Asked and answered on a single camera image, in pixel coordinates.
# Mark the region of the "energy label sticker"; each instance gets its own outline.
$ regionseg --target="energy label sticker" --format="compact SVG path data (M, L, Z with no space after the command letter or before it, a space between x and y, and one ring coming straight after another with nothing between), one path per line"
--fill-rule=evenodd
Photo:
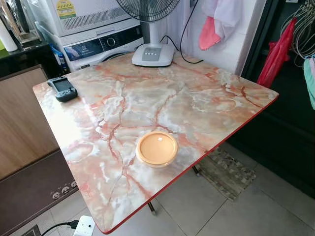
M69 0L59 0L57 2L57 13L60 19L76 17L74 5Z

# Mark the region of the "round container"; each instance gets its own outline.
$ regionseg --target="round container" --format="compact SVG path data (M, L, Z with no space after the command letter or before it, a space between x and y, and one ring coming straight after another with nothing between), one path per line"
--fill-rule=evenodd
M136 156L152 167L164 167L176 157L178 145L173 136L162 131L144 135L138 142Z

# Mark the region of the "white tiled floor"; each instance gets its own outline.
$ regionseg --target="white tiled floor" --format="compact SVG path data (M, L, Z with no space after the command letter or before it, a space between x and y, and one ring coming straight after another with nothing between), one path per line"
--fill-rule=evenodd
M227 200L203 177L189 171L152 201L157 215L146 206L112 236L315 236L315 200L268 169L225 143L234 158L256 170L256 180L234 202ZM34 219L12 236L38 224L47 228L81 215L90 215L80 192ZM50 236L73 236L61 226ZM95 228L93 236L103 234Z

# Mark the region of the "wooden cabinet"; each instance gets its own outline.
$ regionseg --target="wooden cabinet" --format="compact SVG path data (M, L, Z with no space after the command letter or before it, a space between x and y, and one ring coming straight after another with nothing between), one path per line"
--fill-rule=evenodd
M39 66L0 81L0 178L58 149L32 90L45 81Z

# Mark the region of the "washing machine control panel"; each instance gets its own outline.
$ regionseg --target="washing machine control panel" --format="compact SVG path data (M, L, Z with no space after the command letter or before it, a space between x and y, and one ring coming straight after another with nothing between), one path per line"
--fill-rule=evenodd
M64 47L70 61L75 61L99 53L103 53L114 48L123 46L142 37L141 27L135 26L104 37L92 39L84 43Z

